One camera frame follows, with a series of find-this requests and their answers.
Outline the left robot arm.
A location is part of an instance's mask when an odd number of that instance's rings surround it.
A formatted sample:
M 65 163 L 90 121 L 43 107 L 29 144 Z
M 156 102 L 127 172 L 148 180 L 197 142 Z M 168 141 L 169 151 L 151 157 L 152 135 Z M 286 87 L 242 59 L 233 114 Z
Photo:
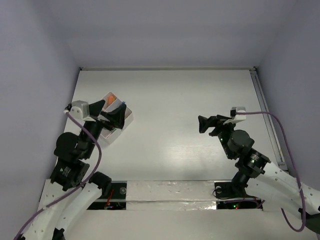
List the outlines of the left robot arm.
M 81 131 L 58 137 L 57 162 L 45 181 L 38 210 L 21 227 L 16 240 L 64 240 L 94 201 L 112 195 L 112 179 L 97 170 L 102 160 L 98 139 L 104 129 L 123 129 L 127 105 L 115 100 L 105 111 L 105 104 L 103 99 L 92 104 L 77 100 L 64 109 Z

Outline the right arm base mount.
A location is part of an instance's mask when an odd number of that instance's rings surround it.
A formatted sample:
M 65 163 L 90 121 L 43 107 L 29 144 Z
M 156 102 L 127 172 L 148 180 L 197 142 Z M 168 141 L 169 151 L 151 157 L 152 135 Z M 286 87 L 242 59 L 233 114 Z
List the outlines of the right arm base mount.
M 212 195 L 216 199 L 217 210 L 263 209 L 263 200 L 248 195 L 243 188 L 230 181 L 215 182 Z

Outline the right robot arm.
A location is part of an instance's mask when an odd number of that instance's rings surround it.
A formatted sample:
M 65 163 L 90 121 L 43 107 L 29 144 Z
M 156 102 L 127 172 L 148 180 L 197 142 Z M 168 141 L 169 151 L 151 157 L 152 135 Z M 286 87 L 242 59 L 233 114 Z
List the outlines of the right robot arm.
M 277 204 L 282 212 L 288 212 L 302 221 L 304 228 L 320 232 L 320 192 L 293 177 L 273 163 L 267 156 L 253 148 L 255 141 L 236 123 L 238 118 L 215 115 L 198 116 L 199 133 L 209 128 L 211 137 L 217 137 L 226 157 L 235 160 L 237 173 L 230 181 L 217 181 L 213 195 L 219 200 L 256 197 Z

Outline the white compartment organizer tray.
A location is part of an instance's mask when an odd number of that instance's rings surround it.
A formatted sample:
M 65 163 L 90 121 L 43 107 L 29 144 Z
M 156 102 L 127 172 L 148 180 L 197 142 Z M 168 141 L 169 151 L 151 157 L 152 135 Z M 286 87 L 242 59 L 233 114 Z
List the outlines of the white compartment organizer tray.
M 106 123 L 106 128 L 101 131 L 98 143 L 102 148 L 107 148 L 133 122 L 134 115 L 127 104 L 114 93 L 109 92 L 102 99 L 105 104 L 98 119 Z

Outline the orange cap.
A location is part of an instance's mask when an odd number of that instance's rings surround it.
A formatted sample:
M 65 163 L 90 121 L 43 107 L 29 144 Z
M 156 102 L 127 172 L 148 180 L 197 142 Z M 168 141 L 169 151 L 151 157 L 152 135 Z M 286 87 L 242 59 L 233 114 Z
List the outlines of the orange cap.
M 107 98 L 106 98 L 106 104 L 107 105 L 111 105 L 117 98 L 114 96 L 114 95 L 109 95 Z

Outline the aluminium rail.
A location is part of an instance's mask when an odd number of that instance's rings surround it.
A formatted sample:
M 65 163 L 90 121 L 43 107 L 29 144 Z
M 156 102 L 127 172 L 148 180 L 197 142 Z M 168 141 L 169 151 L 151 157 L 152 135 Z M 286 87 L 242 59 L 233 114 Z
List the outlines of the aluminium rail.
M 255 67 L 251 68 L 249 70 L 250 76 L 251 76 L 251 80 L 254 86 L 254 90 L 259 102 L 259 106 L 260 106 L 260 110 L 262 112 L 269 112 L 268 106 L 267 106 L 267 102 L 262 90 L 262 86 L 259 80 L 259 76 L 258 76 L 258 72 L 257 69 Z M 273 117 L 270 116 L 269 114 L 262 114 L 263 115 L 263 119 L 266 125 L 266 129 L 268 132 L 268 136 L 271 142 L 271 146 L 275 155 L 275 161 L 276 164 L 278 165 L 278 167 L 285 171 L 286 173 L 289 173 L 287 164 L 285 162 L 285 158 L 280 146 L 280 142 L 278 140 L 278 136 L 273 124 Z

